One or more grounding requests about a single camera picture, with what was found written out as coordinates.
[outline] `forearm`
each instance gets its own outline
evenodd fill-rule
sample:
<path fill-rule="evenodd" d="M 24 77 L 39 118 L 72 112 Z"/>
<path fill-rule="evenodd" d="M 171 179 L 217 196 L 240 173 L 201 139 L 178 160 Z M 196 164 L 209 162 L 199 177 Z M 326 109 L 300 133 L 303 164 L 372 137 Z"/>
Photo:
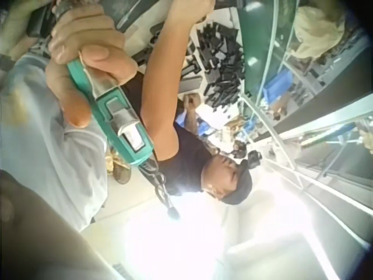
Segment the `forearm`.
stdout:
<path fill-rule="evenodd" d="M 141 115 L 149 130 L 172 127 L 182 65 L 191 24 L 168 17 L 149 59 L 143 84 Z"/>
<path fill-rule="evenodd" d="M 184 127 L 194 135 L 198 135 L 197 114 L 195 110 L 186 111 Z"/>

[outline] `man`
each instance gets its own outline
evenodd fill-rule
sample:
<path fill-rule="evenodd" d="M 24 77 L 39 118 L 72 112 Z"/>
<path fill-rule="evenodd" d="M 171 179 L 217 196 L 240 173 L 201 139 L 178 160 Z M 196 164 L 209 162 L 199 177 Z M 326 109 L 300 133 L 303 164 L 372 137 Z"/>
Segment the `man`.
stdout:
<path fill-rule="evenodd" d="M 171 195 L 206 191 L 235 205 L 246 199 L 251 190 L 247 161 L 237 165 L 229 157 L 212 156 L 200 139 L 174 122 L 191 29 L 212 12 L 214 5 L 214 0 L 173 2 L 147 64 L 140 116 L 153 140 Z M 186 121 L 195 121 L 195 111 L 187 112 Z"/>
<path fill-rule="evenodd" d="M 27 23 L 42 1 L 15 3 L 0 42 L 7 39 L 3 36 L 9 34 L 13 22 L 18 23 L 14 32 L 22 33 L 22 26 L 25 32 L 27 24 L 19 23 Z M 87 65 L 125 83 L 137 66 L 122 50 L 124 42 L 101 6 L 70 10 L 52 32 L 52 58 L 26 54 L 1 85 L 1 169 L 38 194 L 78 231 L 89 225 L 107 198 L 107 140 L 91 118 L 86 99 L 70 80 L 66 64 L 81 51 Z M 8 54 L 6 48 L 1 50 Z"/>

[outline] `black cap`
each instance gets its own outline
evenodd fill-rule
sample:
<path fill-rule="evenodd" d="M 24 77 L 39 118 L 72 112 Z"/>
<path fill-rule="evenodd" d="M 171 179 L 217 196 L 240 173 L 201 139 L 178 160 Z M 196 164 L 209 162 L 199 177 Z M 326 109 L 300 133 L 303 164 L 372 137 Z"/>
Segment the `black cap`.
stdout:
<path fill-rule="evenodd" d="M 240 176 L 238 178 L 237 182 L 237 188 L 234 192 L 230 193 L 229 195 L 226 195 L 221 200 L 222 202 L 230 205 L 238 205 L 241 202 L 243 202 L 247 196 L 249 196 L 249 193 L 252 189 L 252 180 L 251 175 L 249 172 L 249 166 L 248 161 L 244 159 L 240 166 Z"/>

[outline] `black t-shirt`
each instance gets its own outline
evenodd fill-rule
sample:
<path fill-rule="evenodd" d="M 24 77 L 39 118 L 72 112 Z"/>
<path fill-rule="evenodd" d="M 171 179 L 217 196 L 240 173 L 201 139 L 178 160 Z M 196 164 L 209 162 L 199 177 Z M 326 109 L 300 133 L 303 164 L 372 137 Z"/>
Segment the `black t-shirt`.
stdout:
<path fill-rule="evenodd" d="M 138 73 L 124 86 L 126 96 L 138 116 L 141 109 L 142 80 L 143 75 Z M 182 102 L 178 104 L 179 107 L 183 107 Z M 202 191 L 202 169 L 212 155 L 197 136 L 176 122 L 174 127 L 179 139 L 179 151 L 171 159 L 159 162 L 159 169 L 166 177 L 167 191 L 171 195 Z"/>

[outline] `light gray shirt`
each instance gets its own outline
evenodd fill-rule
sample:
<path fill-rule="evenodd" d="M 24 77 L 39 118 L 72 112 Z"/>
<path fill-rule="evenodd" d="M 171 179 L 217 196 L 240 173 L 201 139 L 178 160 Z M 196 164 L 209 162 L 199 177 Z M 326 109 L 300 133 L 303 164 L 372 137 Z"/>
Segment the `light gray shirt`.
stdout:
<path fill-rule="evenodd" d="M 41 196 L 78 231 L 107 197 L 107 140 L 96 121 L 65 122 L 45 82 L 48 61 L 26 54 L 0 92 L 0 168 Z"/>

